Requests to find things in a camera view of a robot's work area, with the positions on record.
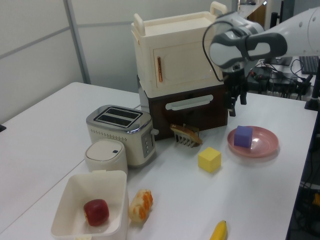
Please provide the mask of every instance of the plastic apple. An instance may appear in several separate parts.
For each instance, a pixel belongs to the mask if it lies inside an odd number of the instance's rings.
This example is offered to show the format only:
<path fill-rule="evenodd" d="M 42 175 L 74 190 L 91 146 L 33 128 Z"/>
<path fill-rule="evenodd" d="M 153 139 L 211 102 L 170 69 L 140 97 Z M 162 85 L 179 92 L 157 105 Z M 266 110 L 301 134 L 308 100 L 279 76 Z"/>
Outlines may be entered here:
<path fill-rule="evenodd" d="M 99 226 L 109 218 L 109 208 L 105 200 L 94 199 L 83 206 L 84 216 L 90 226 Z"/>

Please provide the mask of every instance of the keyboard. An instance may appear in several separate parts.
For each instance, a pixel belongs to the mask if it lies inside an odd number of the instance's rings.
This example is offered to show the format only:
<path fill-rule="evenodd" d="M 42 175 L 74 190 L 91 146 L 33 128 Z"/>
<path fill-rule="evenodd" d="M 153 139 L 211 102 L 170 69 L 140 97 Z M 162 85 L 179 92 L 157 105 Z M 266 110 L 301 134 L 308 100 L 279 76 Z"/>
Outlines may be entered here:
<path fill-rule="evenodd" d="M 302 68 L 302 74 L 312 74 L 316 75 L 319 64 L 318 56 L 300 56 L 300 66 Z"/>

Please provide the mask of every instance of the banana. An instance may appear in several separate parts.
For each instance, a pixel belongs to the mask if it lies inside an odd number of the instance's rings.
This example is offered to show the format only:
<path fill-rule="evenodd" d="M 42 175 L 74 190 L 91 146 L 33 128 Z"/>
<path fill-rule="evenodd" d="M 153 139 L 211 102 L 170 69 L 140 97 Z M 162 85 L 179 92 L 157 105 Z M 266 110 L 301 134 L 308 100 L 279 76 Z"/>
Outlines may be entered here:
<path fill-rule="evenodd" d="M 210 237 L 210 240 L 225 240 L 227 239 L 227 223 L 226 221 L 220 221 L 216 226 L 215 229 Z"/>

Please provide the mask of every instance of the purple cube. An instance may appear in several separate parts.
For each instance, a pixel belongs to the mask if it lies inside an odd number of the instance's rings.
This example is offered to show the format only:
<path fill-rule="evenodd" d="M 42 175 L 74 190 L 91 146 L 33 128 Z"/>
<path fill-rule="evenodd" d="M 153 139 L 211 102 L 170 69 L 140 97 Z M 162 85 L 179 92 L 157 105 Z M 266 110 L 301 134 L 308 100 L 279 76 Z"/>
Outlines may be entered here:
<path fill-rule="evenodd" d="M 234 145 L 250 148 L 252 143 L 253 129 L 249 126 L 238 126 L 234 134 Z"/>

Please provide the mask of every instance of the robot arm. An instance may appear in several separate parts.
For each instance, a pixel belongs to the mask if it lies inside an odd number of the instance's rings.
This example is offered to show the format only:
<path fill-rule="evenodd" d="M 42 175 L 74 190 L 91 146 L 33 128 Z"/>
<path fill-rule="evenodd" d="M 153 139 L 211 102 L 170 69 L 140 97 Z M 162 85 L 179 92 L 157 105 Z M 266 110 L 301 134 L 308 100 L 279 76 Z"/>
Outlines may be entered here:
<path fill-rule="evenodd" d="M 235 102 L 240 95 L 246 104 L 248 83 L 244 67 L 248 61 L 274 57 L 320 55 L 320 7 L 309 9 L 264 31 L 255 22 L 237 12 L 216 19 L 217 24 L 209 55 L 223 72 L 226 86 L 225 107 L 235 116 Z"/>

